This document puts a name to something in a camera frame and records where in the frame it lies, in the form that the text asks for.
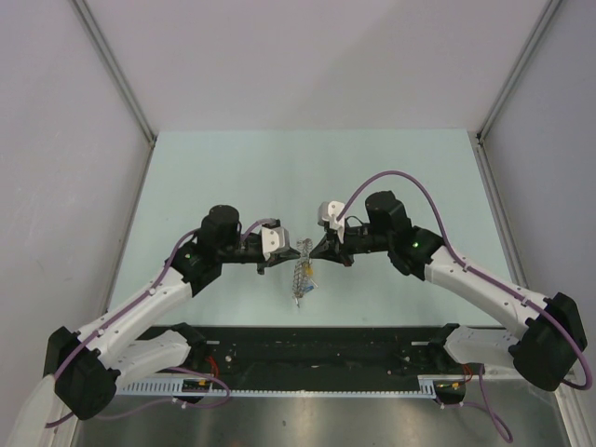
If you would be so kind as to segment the large silver keyring holder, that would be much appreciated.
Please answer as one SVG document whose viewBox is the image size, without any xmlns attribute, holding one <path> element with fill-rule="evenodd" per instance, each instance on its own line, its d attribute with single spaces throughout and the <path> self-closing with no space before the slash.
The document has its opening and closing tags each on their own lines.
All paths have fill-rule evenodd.
<svg viewBox="0 0 596 447">
<path fill-rule="evenodd" d="M 297 241 L 297 250 L 301 252 L 301 258 L 297 261 L 293 270 L 292 278 L 292 296 L 294 299 L 294 293 L 297 291 L 299 285 L 301 285 L 306 279 L 312 278 L 313 274 L 308 275 L 304 271 L 304 266 L 309 264 L 312 266 L 311 259 L 309 256 L 310 251 L 313 249 L 313 241 L 310 238 L 299 239 Z"/>
</svg>

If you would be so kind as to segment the silver keys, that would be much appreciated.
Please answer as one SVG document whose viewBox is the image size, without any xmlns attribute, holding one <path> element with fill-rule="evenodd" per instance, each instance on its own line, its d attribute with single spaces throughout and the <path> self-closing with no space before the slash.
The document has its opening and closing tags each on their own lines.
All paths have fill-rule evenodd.
<svg viewBox="0 0 596 447">
<path fill-rule="evenodd" d="M 307 286 L 314 286 L 315 289 L 318 288 L 318 284 L 312 278 L 306 279 L 301 285 L 299 285 L 297 291 L 294 293 L 294 301 L 297 307 L 301 306 L 301 300 L 306 296 L 306 294 L 304 294 L 304 290 Z"/>
</svg>

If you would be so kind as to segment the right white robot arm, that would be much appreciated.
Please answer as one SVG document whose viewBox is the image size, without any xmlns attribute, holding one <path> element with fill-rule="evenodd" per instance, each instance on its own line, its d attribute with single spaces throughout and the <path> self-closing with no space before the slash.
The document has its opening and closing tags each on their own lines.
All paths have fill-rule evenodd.
<svg viewBox="0 0 596 447">
<path fill-rule="evenodd" d="M 386 253 L 404 276 L 442 287 L 494 318 L 499 330 L 448 324 L 429 350 L 431 366 L 452 373 L 462 363 L 516 370 L 546 391 L 563 384 L 588 343 L 576 302 L 564 293 L 547 297 L 497 278 L 449 249 L 444 237 L 412 224 L 401 201 L 390 191 L 367 197 L 369 220 L 350 226 L 345 204 L 322 203 L 318 223 L 325 230 L 311 251 L 313 259 L 343 266 L 357 254 Z"/>
</svg>

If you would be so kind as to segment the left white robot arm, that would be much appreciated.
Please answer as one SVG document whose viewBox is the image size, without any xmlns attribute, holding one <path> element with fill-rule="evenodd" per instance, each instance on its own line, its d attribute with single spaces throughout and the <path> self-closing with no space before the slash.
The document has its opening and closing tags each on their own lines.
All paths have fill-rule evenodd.
<svg viewBox="0 0 596 447">
<path fill-rule="evenodd" d="M 49 336 L 44 373 L 53 377 L 55 395 L 80 420 L 98 415 L 124 381 L 118 363 L 123 351 L 164 314 L 208 287 L 224 265 L 254 264 L 263 274 L 299 256 L 279 220 L 262 219 L 243 231 L 235 208 L 211 208 L 140 291 L 76 331 L 60 327 Z"/>
</svg>

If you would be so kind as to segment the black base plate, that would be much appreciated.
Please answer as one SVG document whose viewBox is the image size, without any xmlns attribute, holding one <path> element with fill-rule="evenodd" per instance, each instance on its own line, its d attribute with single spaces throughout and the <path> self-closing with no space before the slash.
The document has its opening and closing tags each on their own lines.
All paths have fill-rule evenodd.
<svg viewBox="0 0 596 447">
<path fill-rule="evenodd" d="M 385 377 L 479 372 L 439 346 L 440 327 L 208 327 L 177 325 L 190 339 L 181 366 L 216 373 L 228 386 L 331 385 L 349 379 L 379 385 Z"/>
</svg>

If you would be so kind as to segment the right aluminium frame post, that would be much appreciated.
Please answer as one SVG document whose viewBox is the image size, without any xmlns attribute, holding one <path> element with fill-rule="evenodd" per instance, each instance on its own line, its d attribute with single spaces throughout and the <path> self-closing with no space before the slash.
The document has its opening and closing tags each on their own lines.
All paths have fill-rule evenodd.
<svg viewBox="0 0 596 447">
<path fill-rule="evenodd" d="M 494 123 L 503 112 L 515 88 L 522 80 L 522 76 L 528 69 L 534 55 L 546 38 L 549 28 L 557 18 L 557 15 L 564 4 L 565 1 L 563 0 L 548 0 L 540 11 L 531 32 L 521 47 L 521 51 L 508 71 L 503 85 L 498 90 L 488 113 L 481 121 L 479 129 L 475 132 L 475 139 L 479 144 L 484 144 L 486 138 L 489 136 Z"/>
</svg>

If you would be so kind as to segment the aluminium frame post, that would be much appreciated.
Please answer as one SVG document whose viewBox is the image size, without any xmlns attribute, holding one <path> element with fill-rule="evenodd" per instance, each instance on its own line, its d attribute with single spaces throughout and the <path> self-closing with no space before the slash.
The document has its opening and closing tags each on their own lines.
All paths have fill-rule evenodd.
<svg viewBox="0 0 596 447">
<path fill-rule="evenodd" d="M 126 76 L 125 71 L 117 60 L 102 27 L 95 18 L 88 1 L 70 0 L 69 5 L 72 7 L 77 19 L 81 23 L 84 32 L 88 36 L 90 44 L 93 46 L 99 60 L 111 78 L 116 92 L 128 109 L 136 127 L 141 132 L 149 147 L 154 148 L 157 134 L 153 129 L 153 126 L 150 124 L 146 113 L 142 109 L 137 95 Z"/>
<path fill-rule="evenodd" d="M 540 11 L 531 32 L 521 47 L 521 51 L 508 71 L 503 85 L 498 90 L 488 113 L 481 121 L 479 129 L 475 132 L 475 139 L 479 144 L 484 144 L 486 138 L 489 136 L 494 123 L 503 112 L 515 88 L 522 80 L 522 76 L 528 69 L 534 55 L 546 38 L 549 28 L 557 18 L 557 15 L 564 4 L 565 1 L 563 0 L 548 0 Z"/>
</svg>

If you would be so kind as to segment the left aluminium frame post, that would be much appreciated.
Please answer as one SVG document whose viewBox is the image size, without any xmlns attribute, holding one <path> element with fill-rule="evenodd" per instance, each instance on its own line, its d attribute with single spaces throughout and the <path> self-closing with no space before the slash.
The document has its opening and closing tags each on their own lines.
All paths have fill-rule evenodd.
<svg viewBox="0 0 596 447">
<path fill-rule="evenodd" d="M 141 132 L 149 147 L 154 148 L 157 134 L 153 129 L 153 126 L 150 124 L 146 113 L 142 109 L 137 95 L 126 76 L 125 71 L 117 60 L 102 27 L 95 18 L 88 1 L 70 0 L 69 5 L 72 7 L 77 19 L 81 23 L 84 32 L 88 36 L 90 44 L 93 46 L 99 60 L 111 78 L 116 92 L 128 109 L 136 127 Z"/>
</svg>

